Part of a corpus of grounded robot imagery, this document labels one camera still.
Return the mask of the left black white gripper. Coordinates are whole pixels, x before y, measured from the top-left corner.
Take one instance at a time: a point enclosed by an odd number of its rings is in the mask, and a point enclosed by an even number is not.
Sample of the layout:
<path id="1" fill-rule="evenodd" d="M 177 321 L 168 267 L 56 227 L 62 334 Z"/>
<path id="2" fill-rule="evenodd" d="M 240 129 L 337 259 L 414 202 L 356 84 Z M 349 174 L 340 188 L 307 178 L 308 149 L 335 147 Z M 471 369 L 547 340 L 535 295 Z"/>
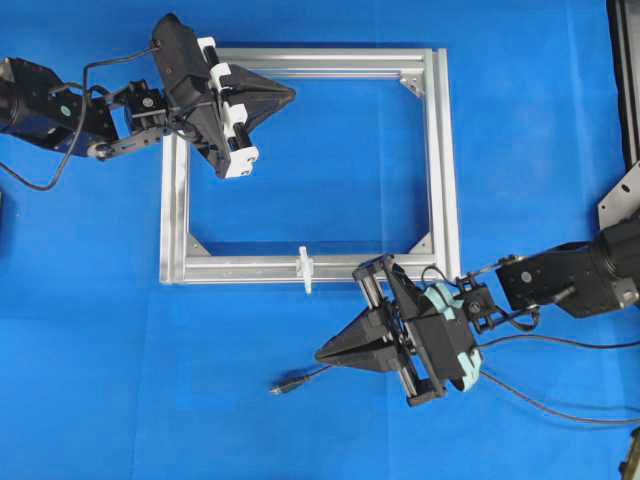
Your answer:
<path id="1" fill-rule="evenodd" d="M 215 39 L 199 38 L 173 13 L 156 23 L 151 45 L 172 127 L 219 178 L 250 175 L 259 150 L 248 133 L 291 103 L 296 93 L 237 64 L 222 62 Z"/>

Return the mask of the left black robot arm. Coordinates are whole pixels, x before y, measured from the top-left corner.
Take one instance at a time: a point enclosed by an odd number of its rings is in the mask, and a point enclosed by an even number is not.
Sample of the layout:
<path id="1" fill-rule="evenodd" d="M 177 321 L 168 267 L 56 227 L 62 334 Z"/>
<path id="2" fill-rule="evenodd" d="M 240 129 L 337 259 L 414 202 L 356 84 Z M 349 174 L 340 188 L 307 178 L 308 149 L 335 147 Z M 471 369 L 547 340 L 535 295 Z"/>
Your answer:
<path id="1" fill-rule="evenodd" d="M 220 60 L 213 38 L 199 39 L 176 15 L 152 31 L 162 88 L 144 80 L 110 91 L 88 81 L 63 82 L 20 58 L 1 63 L 1 131 L 70 156 L 105 161 L 175 134 L 221 179 L 252 172 L 259 158 L 251 132 L 295 99 L 294 89 Z"/>

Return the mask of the right black teal gripper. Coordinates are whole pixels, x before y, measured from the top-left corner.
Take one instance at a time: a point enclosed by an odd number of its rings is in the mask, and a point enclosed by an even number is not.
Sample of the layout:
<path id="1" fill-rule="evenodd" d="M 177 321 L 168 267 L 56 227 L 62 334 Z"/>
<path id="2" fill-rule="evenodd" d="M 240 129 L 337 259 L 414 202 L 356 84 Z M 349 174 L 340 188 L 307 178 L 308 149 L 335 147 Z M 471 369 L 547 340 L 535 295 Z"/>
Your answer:
<path id="1" fill-rule="evenodd" d="M 317 350 L 316 361 L 395 372 L 410 406 L 445 397 L 447 383 L 461 392 L 476 384 L 482 355 L 447 288 L 420 289 L 391 255 L 359 265 L 353 278 L 369 308 Z"/>

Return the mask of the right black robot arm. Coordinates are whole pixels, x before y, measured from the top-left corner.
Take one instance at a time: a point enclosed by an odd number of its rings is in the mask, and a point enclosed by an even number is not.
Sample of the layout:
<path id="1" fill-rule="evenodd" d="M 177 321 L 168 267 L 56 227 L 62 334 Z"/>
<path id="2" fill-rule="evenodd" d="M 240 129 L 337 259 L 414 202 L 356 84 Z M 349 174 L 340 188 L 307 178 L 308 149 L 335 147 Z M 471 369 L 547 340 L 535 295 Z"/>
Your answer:
<path id="1" fill-rule="evenodd" d="M 390 254 L 360 264 L 353 278 L 367 306 L 316 352 L 316 360 L 396 372 L 411 406 L 445 396 L 448 384 L 467 391 L 482 363 L 476 335 L 504 322 L 531 331 L 545 305 L 586 318 L 638 302 L 639 221 L 624 219 L 591 241 L 509 256 L 491 268 L 509 311 L 494 302 L 474 272 L 418 287 Z"/>

